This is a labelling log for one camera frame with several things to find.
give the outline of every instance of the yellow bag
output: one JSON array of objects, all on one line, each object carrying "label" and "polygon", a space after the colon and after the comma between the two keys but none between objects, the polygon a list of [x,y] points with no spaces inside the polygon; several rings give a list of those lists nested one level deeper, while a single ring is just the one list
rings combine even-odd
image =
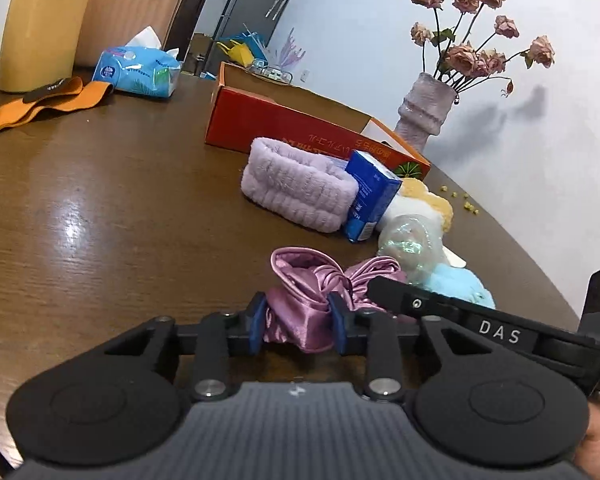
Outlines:
[{"label": "yellow bag", "polygon": [[251,50],[249,50],[249,47],[246,44],[238,43],[235,40],[229,41],[231,41],[234,44],[234,46],[232,46],[231,48],[226,46],[224,43],[220,43],[219,41],[216,44],[218,45],[218,48],[220,48],[220,50],[222,50],[225,54],[227,54],[227,56],[229,56],[229,59],[231,61],[236,62],[237,64],[240,64],[245,68],[251,65],[255,58],[253,57]]}]

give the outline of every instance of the wooden table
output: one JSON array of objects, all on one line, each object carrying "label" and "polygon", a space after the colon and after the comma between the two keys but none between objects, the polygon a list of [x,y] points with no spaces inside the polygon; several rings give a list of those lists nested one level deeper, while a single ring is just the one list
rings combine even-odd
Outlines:
[{"label": "wooden table", "polygon": [[[169,102],[116,94],[0,133],[0,448],[12,462],[4,409],[31,376],[153,316],[189,323],[243,309],[275,283],[275,248],[316,248],[343,267],[376,250],[248,202],[246,155],[203,143],[211,88],[183,75]],[[459,192],[445,243],[499,309],[575,329],[573,311],[493,218],[463,210],[462,190],[439,170],[427,183]],[[360,363],[282,349],[240,368],[261,380],[347,380]]]}]

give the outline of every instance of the blue towel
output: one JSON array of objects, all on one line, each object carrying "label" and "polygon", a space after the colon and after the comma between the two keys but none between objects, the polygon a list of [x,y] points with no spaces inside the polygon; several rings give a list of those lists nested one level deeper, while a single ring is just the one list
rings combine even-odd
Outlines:
[{"label": "blue towel", "polygon": [[448,298],[458,298],[488,308],[496,308],[491,293],[469,269],[437,264],[420,287]]}]

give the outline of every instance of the human hand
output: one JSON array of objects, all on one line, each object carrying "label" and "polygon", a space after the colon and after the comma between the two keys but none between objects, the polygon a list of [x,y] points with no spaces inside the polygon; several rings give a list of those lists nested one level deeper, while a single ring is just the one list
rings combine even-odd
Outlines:
[{"label": "human hand", "polygon": [[589,401],[589,427],[576,449],[574,463],[594,480],[600,480],[600,402]]}]

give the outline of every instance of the white fluffy fabric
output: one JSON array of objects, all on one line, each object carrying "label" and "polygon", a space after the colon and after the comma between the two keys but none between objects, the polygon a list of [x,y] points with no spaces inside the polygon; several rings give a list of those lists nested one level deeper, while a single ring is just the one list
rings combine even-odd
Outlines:
[{"label": "white fluffy fabric", "polygon": [[259,137],[242,174],[242,192],[287,220],[323,233],[337,231],[358,183],[331,159]]},{"label": "white fluffy fabric", "polygon": [[442,226],[442,215],[433,209],[428,203],[424,202],[424,200],[419,200],[417,198],[411,198],[408,196],[402,196],[398,193],[391,203],[389,207],[386,209],[382,218],[376,224],[376,230],[378,232],[382,232],[384,226],[387,225],[394,218],[401,215],[421,215],[430,219],[434,223]]}]

